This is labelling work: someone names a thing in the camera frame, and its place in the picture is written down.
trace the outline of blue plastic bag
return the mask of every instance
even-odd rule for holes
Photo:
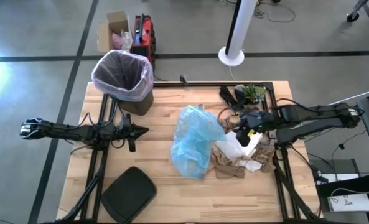
[[[180,112],[170,153],[183,177],[203,179],[216,140],[227,139],[215,115],[198,106],[186,106]]]

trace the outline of trash can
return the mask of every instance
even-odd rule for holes
[[[111,50],[91,73],[96,88],[118,100],[119,107],[136,115],[145,115],[154,96],[152,65],[141,55]]]

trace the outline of cardboard box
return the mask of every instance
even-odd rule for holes
[[[132,32],[130,30],[130,21],[124,11],[111,12],[107,15],[107,21],[100,24],[98,28],[97,47],[100,52],[109,52],[114,50],[112,44],[112,33],[121,35],[121,30],[130,33],[133,42]]]

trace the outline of white trash bag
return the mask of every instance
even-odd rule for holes
[[[141,55],[111,50],[91,72],[96,88],[130,102],[142,101],[154,85],[152,65]]]

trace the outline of gray floor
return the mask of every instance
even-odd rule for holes
[[[92,0],[0,0],[0,57],[74,56]],[[354,0],[283,0],[295,21],[273,23],[253,18],[244,43],[245,52],[368,51],[369,18],[364,9],[357,22],[345,15]],[[281,8],[263,5],[272,19],[288,19]],[[97,52],[98,24],[106,12],[125,10],[150,14],[155,23],[158,54],[216,53],[227,41],[233,8],[219,0],[100,0],[84,48]],[[65,122],[76,124],[86,84],[96,61],[81,61],[68,104]],[[55,121],[73,61],[0,62],[0,218],[27,223],[39,184],[49,139],[20,139],[19,125],[40,116]],[[232,68],[235,80],[289,80],[295,100],[323,105],[369,91],[369,56],[246,58]],[[156,61],[155,74],[166,80],[231,80],[228,67],[218,59],[166,59]],[[340,129],[307,143],[307,150],[329,159],[336,145],[363,131]],[[51,221],[67,171],[71,145],[60,141],[39,222]],[[369,172],[369,139],[350,141],[336,159],[355,158]],[[329,220],[366,223],[362,213],[324,213]]]

